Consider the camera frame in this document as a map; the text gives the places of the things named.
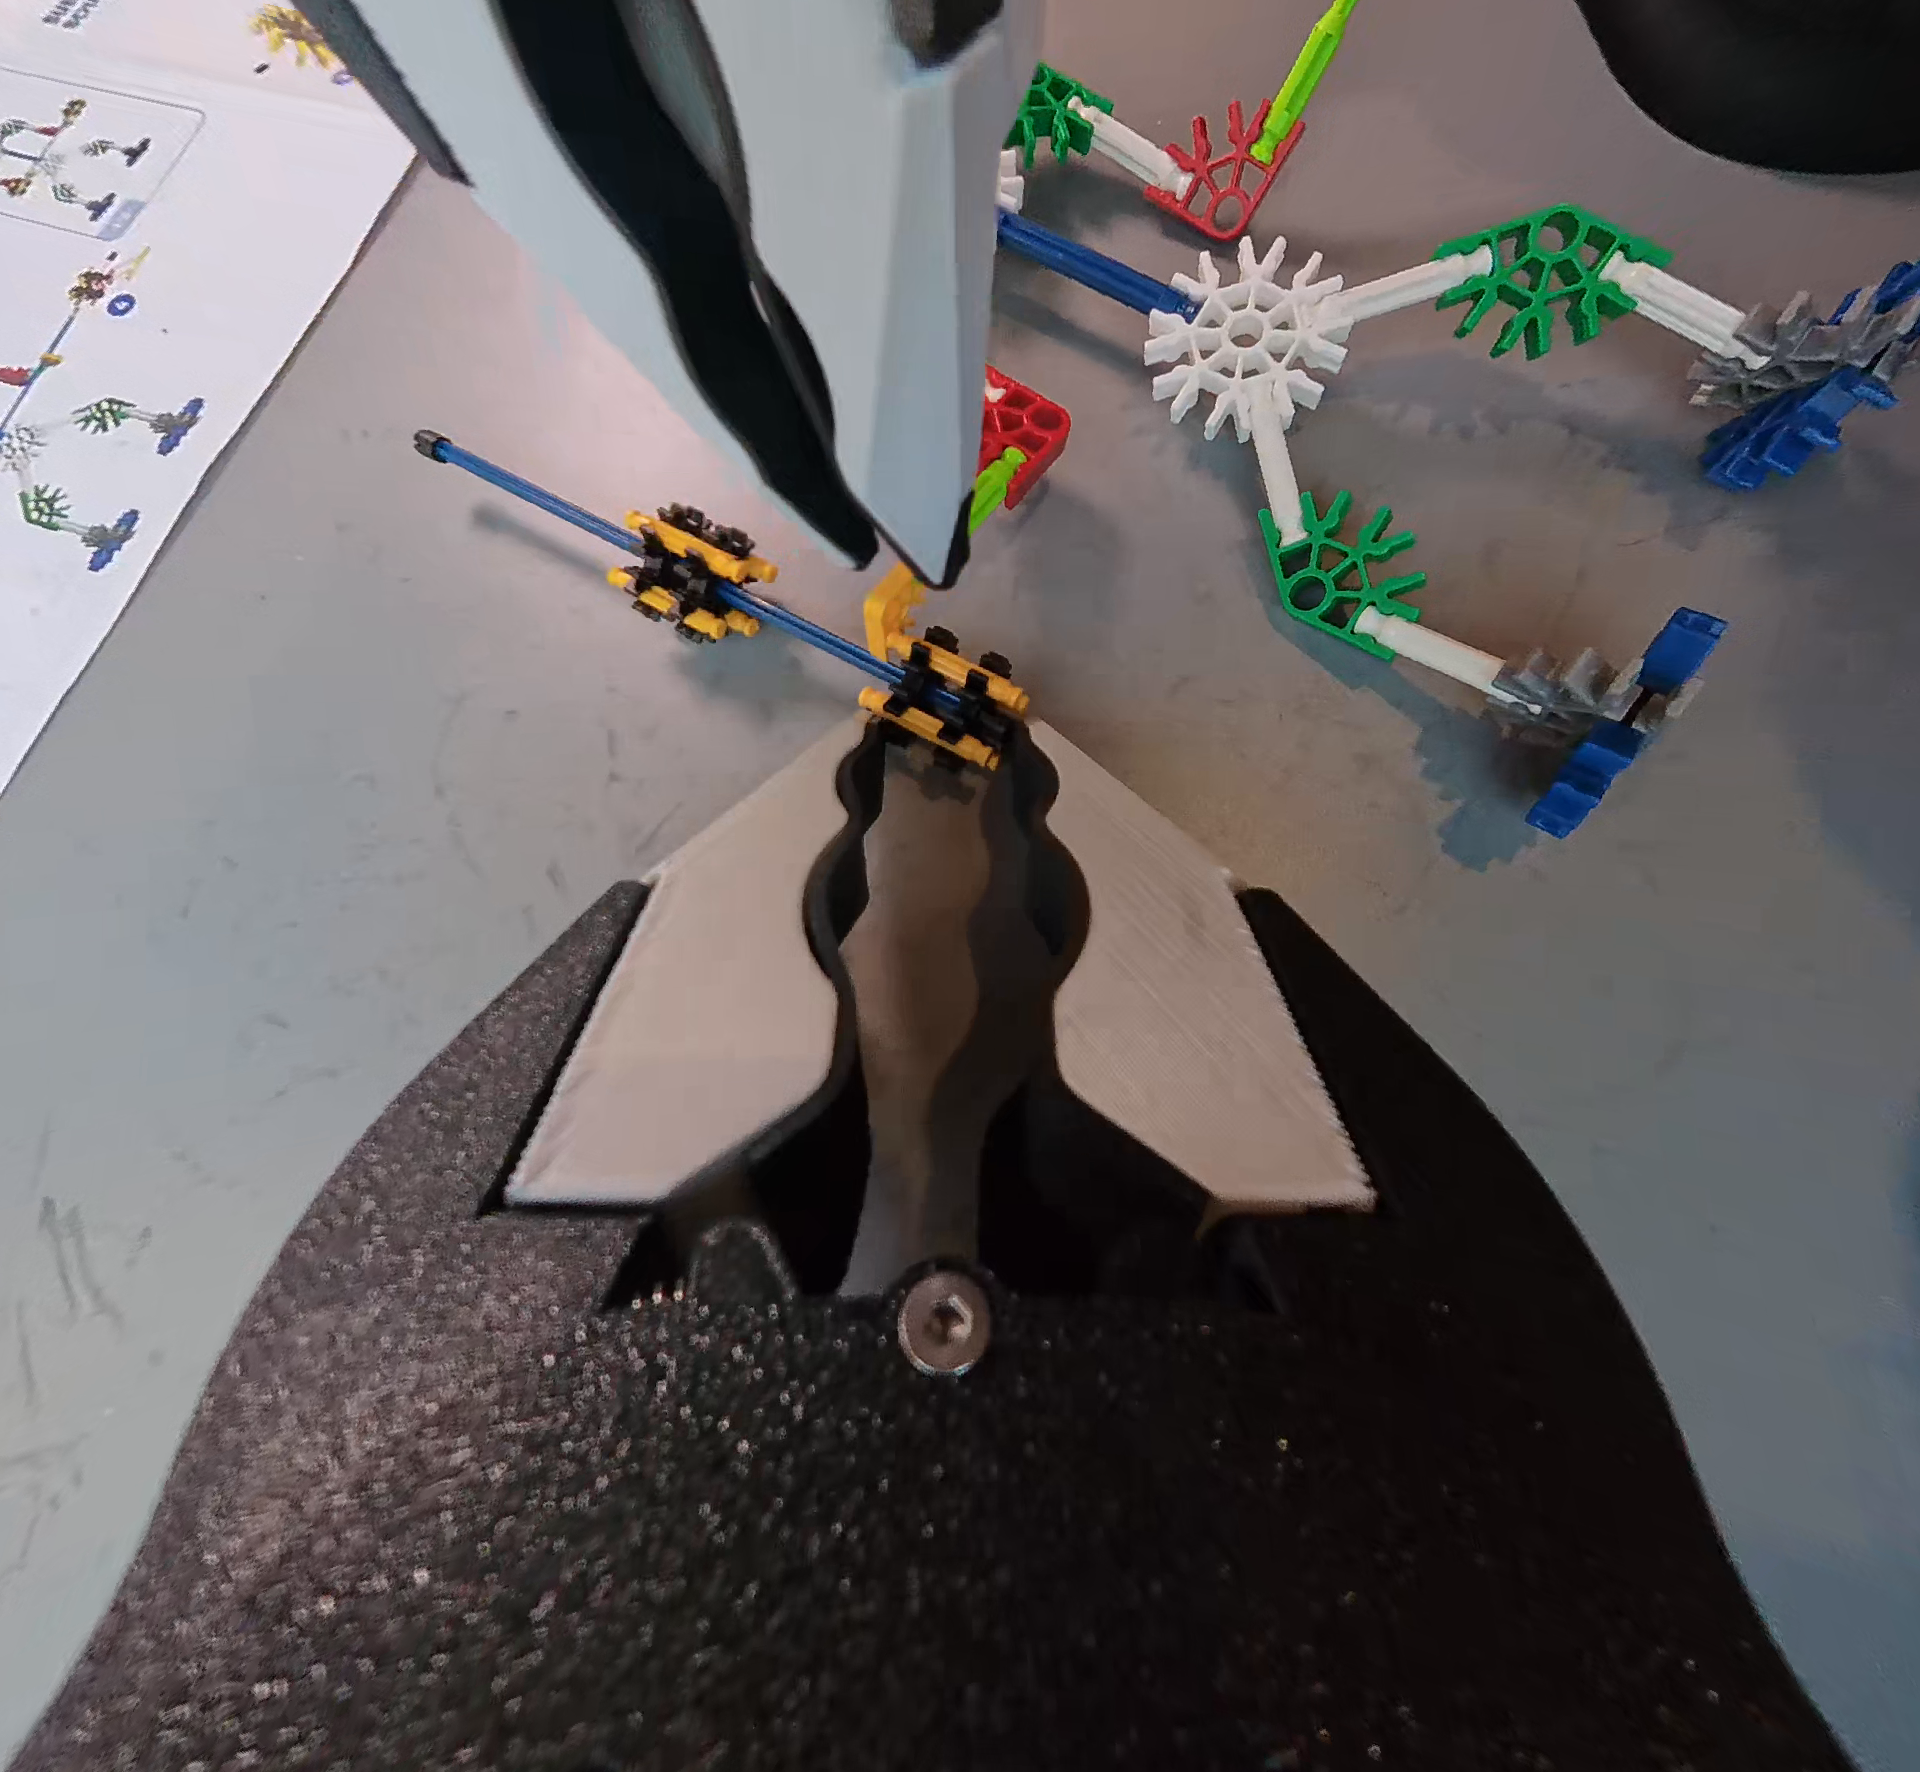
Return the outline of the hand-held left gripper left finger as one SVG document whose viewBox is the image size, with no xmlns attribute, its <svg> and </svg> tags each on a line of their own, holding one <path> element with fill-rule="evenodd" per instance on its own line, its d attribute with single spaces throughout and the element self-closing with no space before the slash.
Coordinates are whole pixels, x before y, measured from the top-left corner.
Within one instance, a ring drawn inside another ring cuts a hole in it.
<svg viewBox="0 0 1920 1772">
<path fill-rule="evenodd" d="M 727 1219 L 804 1295 L 848 1278 L 873 1137 L 843 944 L 884 758 L 866 719 L 827 734 L 646 879 L 505 1174 L 519 1210 L 637 1210 L 629 1289 L 683 1279 Z"/>
</svg>

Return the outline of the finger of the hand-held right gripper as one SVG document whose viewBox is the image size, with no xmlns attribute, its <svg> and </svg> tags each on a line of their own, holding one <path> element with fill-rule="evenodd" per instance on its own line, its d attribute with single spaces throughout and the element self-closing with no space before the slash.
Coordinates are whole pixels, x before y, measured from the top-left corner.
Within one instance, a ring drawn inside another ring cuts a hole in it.
<svg viewBox="0 0 1920 1772">
<path fill-rule="evenodd" d="M 813 344 L 755 251 L 692 0 L 350 0 L 476 196 L 827 545 L 878 532 Z"/>
<path fill-rule="evenodd" d="M 833 450 L 937 587 L 968 560 L 1002 135 L 1042 0 L 920 64 L 889 0 L 692 0 L 731 100 L 750 230 L 825 371 Z"/>
</svg>

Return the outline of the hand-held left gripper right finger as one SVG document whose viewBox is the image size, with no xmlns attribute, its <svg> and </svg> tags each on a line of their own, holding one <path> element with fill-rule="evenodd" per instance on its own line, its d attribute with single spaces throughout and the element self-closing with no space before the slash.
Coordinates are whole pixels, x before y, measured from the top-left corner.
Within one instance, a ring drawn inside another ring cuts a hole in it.
<svg viewBox="0 0 1920 1772">
<path fill-rule="evenodd" d="M 1004 768 L 1061 986 L 983 1145 L 979 1262 L 1022 1295 L 1171 1295 L 1217 1221 L 1377 1208 L 1236 878 L 1048 725 Z"/>
</svg>

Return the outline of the multicoloured construction toy model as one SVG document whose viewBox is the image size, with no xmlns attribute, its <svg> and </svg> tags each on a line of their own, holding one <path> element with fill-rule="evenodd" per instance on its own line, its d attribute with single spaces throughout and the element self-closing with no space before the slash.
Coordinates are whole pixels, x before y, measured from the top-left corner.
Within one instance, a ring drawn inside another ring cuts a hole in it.
<svg viewBox="0 0 1920 1772">
<path fill-rule="evenodd" d="M 1325 276 L 1318 256 L 1284 272 L 1281 238 L 1268 251 L 1242 238 L 1229 272 L 1205 253 L 1196 271 L 1154 278 L 1026 219 L 1022 169 L 1042 138 L 1058 153 L 1125 164 L 1166 209 L 1199 200 L 1249 215 L 1256 200 L 1236 174 L 1228 187 L 1212 180 L 1207 124 L 1196 127 L 1190 153 L 1148 147 L 1079 81 L 1040 66 L 1000 150 L 1000 246 L 1137 310 L 1148 325 L 1144 361 L 1170 417 L 1207 406 L 1209 436 L 1233 427 L 1256 445 L 1264 553 L 1295 623 L 1382 660 L 1410 659 L 1477 692 L 1511 735 L 1557 751 L 1557 771 L 1527 814 L 1556 840 L 1577 830 L 1645 757 L 1727 626 L 1682 606 L 1620 669 L 1599 656 L 1500 659 L 1425 626 L 1415 603 L 1425 578 L 1403 564 L 1415 535 L 1384 509 L 1354 521 L 1347 491 L 1305 489 L 1288 449 L 1295 417 L 1318 406 L 1346 366 L 1354 327 L 1435 305 L 1458 310 L 1459 337 L 1495 322 L 1491 354 L 1518 347 L 1537 360 L 1557 327 L 1586 343 L 1615 318 L 1651 318 L 1700 347 L 1694 403 L 1731 413 L 1703 450 L 1704 476 L 1731 491 L 1754 491 L 1833 450 L 1842 420 L 1868 406 L 1891 407 L 1897 377 L 1918 361 L 1916 262 L 1849 294 L 1829 315 L 1809 295 L 1776 314 L 1746 314 L 1672 276 L 1664 246 L 1576 203 L 1449 238 L 1429 262 L 1356 288 Z"/>
</svg>

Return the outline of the black orange toy wheel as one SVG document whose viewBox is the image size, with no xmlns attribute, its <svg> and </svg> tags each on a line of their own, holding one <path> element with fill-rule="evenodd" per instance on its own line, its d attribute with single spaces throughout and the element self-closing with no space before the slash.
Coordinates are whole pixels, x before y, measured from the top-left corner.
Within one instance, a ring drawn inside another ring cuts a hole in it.
<svg viewBox="0 0 1920 1772">
<path fill-rule="evenodd" d="M 640 537 L 637 560 L 614 566 L 609 580 L 624 589 L 640 613 L 699 643 L 761 630 L 731 597 L 735 584 L 778 578 L 778 564 L 755 553 L 751 535 L 683 502 L 660 507 L 658 515 L 624 511 L 624 527 Z"/>
<path fill-rule="evenodd" d="M 961 656 L 947 626 L 892 633 L 886 640 L 905 660 L 886 683 L 871 683 L 858 698 L 875 725 L 889 735 L 921 740 L 950 771 L 996 771 L 1004 740 L 1029 717 L 1029 691 L 1013 682 L 1013 663 L 1000 652 L 979 660 Z"/>
</svg>

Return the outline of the thin blue toy rod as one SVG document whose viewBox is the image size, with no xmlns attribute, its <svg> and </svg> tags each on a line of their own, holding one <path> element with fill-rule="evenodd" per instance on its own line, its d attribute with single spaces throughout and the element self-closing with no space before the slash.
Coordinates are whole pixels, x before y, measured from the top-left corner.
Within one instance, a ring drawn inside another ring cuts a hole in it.
<svg viewBox="0 0 1920 1772">
<path fill-rule="evenodd" d="M 576 527 L 580 532 L 589 532 L 589 535 L 600 537 L 601 544 L 614 545 L 614 558 L 617 558 L 614 566 L 624 566 L 624 564 L 637 560 L 640 537 L 624 527 L 624 521 L 609 521 L 609 518 L 601 518 L 601 515 L 597 515 L 597 511 L 590 511 L 590 509 L 586 509 L 586 507 L 580 507 L 568 498 L 558 498 L 558 495 L 535 485 L 534 481 L 527 481 L 522 475 L 512 475 L 509 468 L 495 466 L 494 459 L 485 459 L 481 453 L 476 453 L 463 445 L 458 445 L 458 450 L 452 456 L 458 462 L 449 462 L 449 466 L 463 468 L 466 475 L 485 481 L 486 485 L 509 491 L 522 502 L 527 502 L 540 511 L 548 511 L 548 515 Z M 852 643 L 850 639 L 843 639 L 839 633 L 830 633 L 827 626 L 817 626 L 814 622 L 804 619 L 802 613 L 791 613 L 791 610 L 776 603 L 771 597 L 767 597 L 761 591 L 764 587 L 767 584 L 761 584 L 761 580 L 731 587 L 731 597 L 738 601 L 738 606 L 747 610 L 750 614 L 755 614 L 761 630 L 776 626 L 778 633 L 802 639 L 804 643 L 813 643 L 814 650 L 825 650 L 825 652 L 848 660 L 858 672 L 866 672 L 866 678 L 873 678 L 878 683 L 886 683 L 892 678 L 892 668 L 897 668 L 892 660 L 875 659 L 862 643 Z"/>
</svg>

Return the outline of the white instruction sheet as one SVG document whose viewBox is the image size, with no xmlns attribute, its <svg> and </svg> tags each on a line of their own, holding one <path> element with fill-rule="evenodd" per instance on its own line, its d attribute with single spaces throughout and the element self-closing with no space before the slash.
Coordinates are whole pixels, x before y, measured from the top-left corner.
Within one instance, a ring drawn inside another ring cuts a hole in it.
<svg viewBox="0 0 1920 1772">
<path fill-rule="evenodd" d="M 332 0 L 3 0 L 3 780 L 411 144 Z"/>
</svg>

